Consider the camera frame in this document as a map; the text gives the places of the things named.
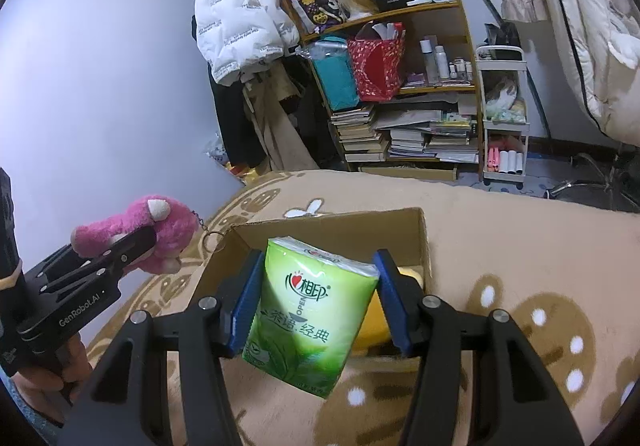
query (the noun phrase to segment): bed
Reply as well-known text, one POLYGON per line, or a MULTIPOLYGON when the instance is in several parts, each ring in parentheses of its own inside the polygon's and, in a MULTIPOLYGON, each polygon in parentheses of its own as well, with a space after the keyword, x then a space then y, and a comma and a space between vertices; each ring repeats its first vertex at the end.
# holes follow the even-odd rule
MULTIPOLYGON (((233 225, 406 207, 424 212, 433 292, 459 310, 509 311, 543 357, 586 444, 619 422, 614 416, 625 400, 625 421, 638 426, 639 216, 414 179, 325 170, 260 178, 207 222, 218 233, 194 238, 179 273, 139 288, 89 344, 90 360, 98 361, 133 311, 182 311, 209 250, 233 225)), ((463 366, 470 368, 469 358, 463 366)), ((223 363, 242 440, 253 446, 395 445, 416 368, 412 360, 350 362, 324 401, 241 359, 223 363)), ((168 378, 174 444, 184 444, 176 357, 168 378)), ((455 445, 466 444, 469 422, 468 386, 460 394, 455 445)))

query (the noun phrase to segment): floor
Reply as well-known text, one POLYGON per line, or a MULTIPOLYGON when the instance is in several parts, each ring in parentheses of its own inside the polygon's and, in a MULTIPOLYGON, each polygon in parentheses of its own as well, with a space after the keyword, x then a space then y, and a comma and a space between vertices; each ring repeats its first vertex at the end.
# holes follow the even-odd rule
MULTIPOLYGON (((522 190, 517 190, 515 184, 498 181, 492 182, 489 186, 485 186, 482 181, 479 181, 478 175, 475 172, 460 173, 459 179, 450 184, 471 186, 472 188, 486 191, 501 191, 515 195, 528 195, 530 197, 542 198, 548 188, 552 188, 568 179, 597 180, 598 176, 589 166, 572 166, 568 159, 551 158, 549 156, 529 153, 529 159, 527 160, 527 177, 525 178, 524 188, 522 190)), ((602 191, 578 188, 573 191, 567 191, 561 195, 559 199, 586 204, 596 208, 609 209, 608 196, 602 191)), ((632 206, 622 197, 616 197, 615 208, 620 211, 634 211, 632 206)))

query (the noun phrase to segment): wooden bookshelf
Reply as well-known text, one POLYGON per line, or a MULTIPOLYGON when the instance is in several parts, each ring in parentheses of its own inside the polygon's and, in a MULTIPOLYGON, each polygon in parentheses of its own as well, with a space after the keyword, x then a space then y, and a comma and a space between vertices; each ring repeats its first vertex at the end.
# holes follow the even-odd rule
POLYGON ((430 92, 476 92, 475 85, 439 85, 435 87, 405 87, 398 91, 398 96, 409 94, 428 94, 430 92))
MULTIPOLYGON (((301 33, 300 42, 301 44, 307 45, 314 40, 317 40, 321 35, 318 33, 309 33, 308 35, 302 35, 305 32, 302 22, 296 13, 293 11, 293 7, 289 3, 288 0, 284 1, 284 7, 289 14, 289 16, 294 20, 298 30, 301 33)), ((478 102, 478 113, 481 113, 481 94, 480 89, 476 85, 479 82, 478 79, 478 69, 476 68, 476 59, 475 52, 473 47, 473 41, 471 38, 471 33, 468 26, 468 21, 466 20, 466 13, 463 7, 461 0, 454 0, 446 3, 430 3, 430 4, 418 4, 417 6, 410 6, 407 8, 401 8, 398 10, 391 10, 388 12, 382 12, 375 15, 363 17, 361 19, 350 20, 343 24, 339 24, 337 26, 332 26, 324 32, 322 35, 327 35, 330 33, 337 33, 340 36, 347 36, 349 34, 353 35, 356 32, 358 26, 363 26, 364 24, 371 21, 390 21, 395 19, 396 17, 402 16, 412 16, 410 20, 405 20, 405 26, 407 28, 406 32, 406 52, 404 56, 404 64, 407 72, 423 72, 424 71, 424 61, 423 56, 419 47, 419 40, 422 39, 423 36, 435 35, 438 39, 438 44, 442 46, 446 46, 447 48, 453 48, 452 53, 457 54, 460 58, 462 56, 465 57, 466 60, 471 61, 473 72, 474 72, 474 83, 473 84, 460 84, 460 85, 438 85, 438 86, 425 86, 425 87, 407 87, 400 89, 397 94, 398 99, 402 99, 402 97, 410 96, 410 95, 418 95, 418 94, 432 94, 432 93, 469 93, 475 94, 476 100, 478 102)), ((454 54, 450 54, 447 51, 447 55, 453 60, 454 54)), ((329 107, 329 103, 324 94, 324 88, 322 87, 322 83, 318 77, 318 74, 315 72, 315 68, 313 65, 310 65, 310 68, 313 72, 313 75, 316 79, 316 83, 318 84, 318 89, 320 91, 322 101, 324 102, 324 106, 327 110, 329 116, 332 114, 332 111, 329 107)), ((347 163, 345 157, 344 147, 340 143, 339 135, 335 130, 334 126, 329 122, 329 130, 331 132, 332 138, 334 139, 335 146, 338 150, 338 154, 343 162, 346 163, 347 169, 350 171, 357 171, 357 165, 362 165, 363 163, 347 163)), ((479 152, 479 164, 478 173, 482 174, 483 167, 483 152, 482 147, 484 145, 482 141, 482 116, 478 116, 478 152, 479 152)), ((386 159, 387 163, 397 163, 401 165, 402 163, 445 163, 439 160, 437 157, 388 157, 386 159)), ((454 163, 454 166, 459 166, 460 163, 454 163)))
POLYGON ((375 15, 370 15, 368 17, 363 17, 361 19, 349 20, 348 22, 344 22, 342 24, 338 24, 337 26, 332 26, 330 28, 325 29, 321 35, 318 33, 310 33, 309 35, 302 35, 301 40, 304 44, 306 44, 314 41, 316 38, 319 38, 322 35, 341 32, 348 28, 352 28, 353 26, 362 26, 368 22, 371 22, 372 20, 386 20, 391 17, 397 17, 401 15, 410 15, 413 13, 420 13, 420 12, 433 11, 433 10, 445 10, 448 8, 458 8, 458 7, 460 7, 460 2, 458 1, 418 4, 417 6, 410 6, 408 8, 401 8, 399 10, 391 10, 388 12, 377 13, 375 15))

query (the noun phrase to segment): metal chain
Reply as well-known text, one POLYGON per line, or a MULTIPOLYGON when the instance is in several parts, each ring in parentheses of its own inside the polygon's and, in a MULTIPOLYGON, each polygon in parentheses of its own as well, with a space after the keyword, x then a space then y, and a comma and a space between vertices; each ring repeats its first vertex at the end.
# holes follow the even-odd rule
POLYGON ((208 230, 208 228, 207 228, 207 225, 204 223, 204 219, 203 219, 202 217, 200 217, 200 215, 198 215, 198 213, 197 213, 197 212, 195 212, 195 211, 192 211, 191 213, 193 213, 193 214, 197 217, 197 219, 198 219, 198 224, 200 224, 200 227, 201 227, 204 231, 207 231, 207 230, 208 230))

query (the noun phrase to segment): red gift bag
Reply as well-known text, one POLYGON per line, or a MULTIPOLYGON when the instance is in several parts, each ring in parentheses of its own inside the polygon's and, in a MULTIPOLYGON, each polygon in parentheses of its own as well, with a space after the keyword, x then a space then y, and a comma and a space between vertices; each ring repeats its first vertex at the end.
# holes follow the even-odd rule
POLYGON ((349 40, 353 75, 362 101, 391 100, 402 86, 404 36, 396 40, 349 40))

